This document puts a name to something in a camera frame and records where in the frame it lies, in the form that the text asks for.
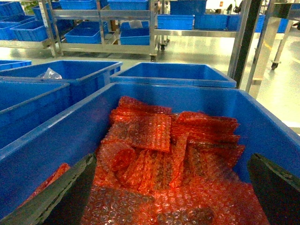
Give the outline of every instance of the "blue plastic bin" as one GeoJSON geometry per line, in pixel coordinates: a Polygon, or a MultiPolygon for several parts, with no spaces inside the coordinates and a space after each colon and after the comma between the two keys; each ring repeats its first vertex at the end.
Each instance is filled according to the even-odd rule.
{"type": "Polygon", "coordinates": [[[231,31],[238,30],[240,15],[229,15],[227,21],[227,29],[231,31]]]}
{"type": "Polygon", "coordinates": [[[67,83],[0,81],[0,88],[0,149],[70,106],[67,83]]]}
{"type": "Polygon", "coordinates": [[[288,19],[281,19],[277,33],[284,33],[288,23],[288,19]]]}
{"type": "Polygon", "coordinates": [[[71,100],[76,103],[109,84],[109,76],[119,72],[122,62],[59,60],[40,65],[0,71],[0,79],[12,81],[46,81],[71,84],[71,100]],[[48,68],[62,79],[41,79],[48,68]]]}
{"type": "Polygon", "coordinates": [[[44,41],[48,38],[44,23],[41,21],[31,21],[15,27],[14,32],[19,41],[44,41]]]}
{"type": "Polygon", "coordinates": [[[28,23],[30,21],[34,21],[36,19],[36,17],[34,15],[14,15],[11,16],[5,20],[3,20],[3,22],[15,22],[15,23],[19,23],[19,24],[23,24],[23,23],[28,23]]]}
{"type": "Polygon", "coordinates": [[[265,17],[266,15],[259,15],[255,29],[256,33],[260,33],[262,31],[265,17]]]}
{"type": "Polygon", "coordinates": [[[99,44],[101,43],[100,29],[74,28],[65,38],[68,43],[99,44]]]}
{"type": "Polygon", "coordinates": [[[158,15],[157,28],[163,30],[192,30],[193,15],[158,15]]]}
{"type": "MultiPolygon", "coordinates": [[[[149,21],[142,21],[142,27],[143,28],[149,28],[149,21]]],[[[129,22],[123,22],[120,26],[120,31],[124,30],[124,29],[131,29],[129,22]]]]}
{"type": "Polygon", "coordinates": [[[225,30],[228,15],[196,15],[195,29],[201,30],[225,30]]]}
{"type": "MultiPolygon", "coordinates": [[[[60,3],[59,2],[54,1],[54,2],[51,3],[51,5],[52,5],[53,9],[60,8],[60,3]]],[[[49,9],[49,4],[48,3],[46,3],[46,8],[47,8],[47,13],[49,15],[49,19],[50,19],[50,21],[52,21],[52,14],[51,14],[51,11],[49,9]]],[[[32,8],[32,10],[33,10],[34,14],[36,15],[37,20],[43,21],[40,7],[35,6],[35,7],[32,8]]]]}
{"type": "Polygon", "coordinates": [[[2,19],[7,16],[24,14],[22,6],[19,2],[1,1],[0,2],[0,17],[2,19]]]}
{"type": "Polygon", "coordinates": [[[148,0],[107,0],[112,10],[148,10],[148,0]]]}
{"type": "Polygon", "coordinates": [[[30,65],[31,61],[29,60],[0,60],[0,70],[13,69],[30,65]]]}
{"type": "Polygon", "coordinates": [[[0,40],[14,40],[15,34],[10,28],[17,25],[18,22],[0,22],[0,40]]]}
{"type": "Polygon", "coordinates": [[[120,42],[121,45],[150,45],[149,28],[124,29],[120,42]]]}
{"type": "Polygon", "coordinates": [[[60,0],[62,9],[97,9],[96,0],[60,0]]]}
{"type": "Polygon", "coordinates": [[[172,15],[203,15],[207,0],[170,1],[172,15]]]}
{"type": "Polygon", "coordinates": [[[204,64],[138,63],[111,75],[111,82],[235,88],[236,81],[204,64]]]}
{"type": "Polygon", "coordinates": [[[300,137],[246,92],[230,88],[111,83],[0,150],[0,218],[19,206],[62,163],[94,152],[122,96],[173,112],[234,117],[246,146],[234,171],[250,182],[247,161],[260,153],[300,177],[300,137]]]}
{"type": "MultiPolygon", "coordinates": [[[[94,28],[94,29],[100,30],[100,24],[99,24],[99,22],[84,21],[84,22],[80,23],[79,25],[77,25],[76,28],[94,28]]],[[[104,30],[104,35],[109,33],[107,22],[103,22],[103,30],[104,30]]]]}

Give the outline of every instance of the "clear plastic bag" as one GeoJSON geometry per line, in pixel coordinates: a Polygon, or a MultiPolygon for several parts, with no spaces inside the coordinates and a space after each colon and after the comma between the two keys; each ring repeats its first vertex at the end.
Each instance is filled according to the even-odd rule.
{"type": "Polygon", "coordinates": [[[142,22],[140,20],[129,21],[129,26],[131,29],[143,28],[142,22]]]}
{"type": "Polygon", "coordinates": [[[43,78],[43,79],[62,79],[62,76],[52,70],[50,67],[46,70],[45,73],[42,73],[38,75],[37,77],[43,78]]]}

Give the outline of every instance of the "metal shelving rack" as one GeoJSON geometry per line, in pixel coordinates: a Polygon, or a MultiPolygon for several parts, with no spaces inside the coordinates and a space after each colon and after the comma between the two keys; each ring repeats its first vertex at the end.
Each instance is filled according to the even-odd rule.
{"type": "Polygon", "coordinates": [[[63,40],[61,45],[62,52],[94,52],[94,53],[148,53],[151,61],[156,61],[157,37],[154,34],[155,16],[157,7],[154,0],[150,0],[149,10],[110,10],[109,5],[100,9],[100,2],[97,1],[96,10],[52,10],[53,17],[69,20],[90,20],[98,21],[101,30],[101,44],[72,44],[63,40]],[[120,31],[111,31],[109,39],[105,39],[103,33],[103,21],[110,20],[148,20],[150,28],[150,45],[116,45],[119,40],[120,31]]]}
{"type": "MultiPolygon", "coordinates": [[[[32,1],[32,0],[10,0],[10,1],[32,1]]],[[[56,47],[56,42],[59,39],[58,31],[56,31],[56,39],[54,38],[51,23],[49,20],[48,12],[46,10],[46,0],[38,0],[39,7],[41,9],[42,18],[44,25],[46,27],[48,39],[41,41],[41,42],[35,42],[35,41],[17,41],[17,40],[0,40],[0,47],[7,47],[7,48],[25,48],[25,49],[46,49],[50,48],[51,53],[53,57],[56,57],[60,54],[60,48],[56,47]]]]}

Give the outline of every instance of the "glossy floor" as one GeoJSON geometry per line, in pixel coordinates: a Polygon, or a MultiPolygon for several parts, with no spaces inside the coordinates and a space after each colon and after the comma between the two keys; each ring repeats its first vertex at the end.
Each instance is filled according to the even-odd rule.
{"type": "MultiPolygon", "coordinates": [[[[159,52],[158,62],[203,63],[209,64],[227,74],[233,48],[233,38],[211,37],[169,37],[170,43],[165,52],[159,52]]],[[[257,39],[253,41],[241,89],[245,89],[248,73],[252,64],[257,39]]],[[[275,41],[270,57],[274,59],[279,40],[275,41]]],[[[32,60],[40,64],[55,60],[50,50],[36,51],[0,48],[0,59],[32,60]]],[[[150,61],[142,54],[107,54],[65,52],[57,60],[119,60],[128,68],[141,61],[150,61]]],[[[271,71],[271,61],[264,72],[264,80],[257,100],[280,118],[288,126],[300,130],[300,31],[293,30],[286,42],[281,56],[282,63],[271,71]]]]}

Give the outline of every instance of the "white wall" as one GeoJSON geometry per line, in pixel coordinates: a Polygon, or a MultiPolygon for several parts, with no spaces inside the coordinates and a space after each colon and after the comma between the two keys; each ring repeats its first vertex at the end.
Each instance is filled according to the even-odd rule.
{"type": "MultiPolygon", "coordinates": [[[[236,0],[236,4],[237,6],[240,5],[240,2],[242,0],[236,0]]],[[[234,0],[207,0],[206,2],[206,8],[212,8],[212,9],[217,9],[217,8],[221,8],[221,9],[227,9],[228,6],[232,4],[232,8],[235,7],[235,3],[234,0]]]]}

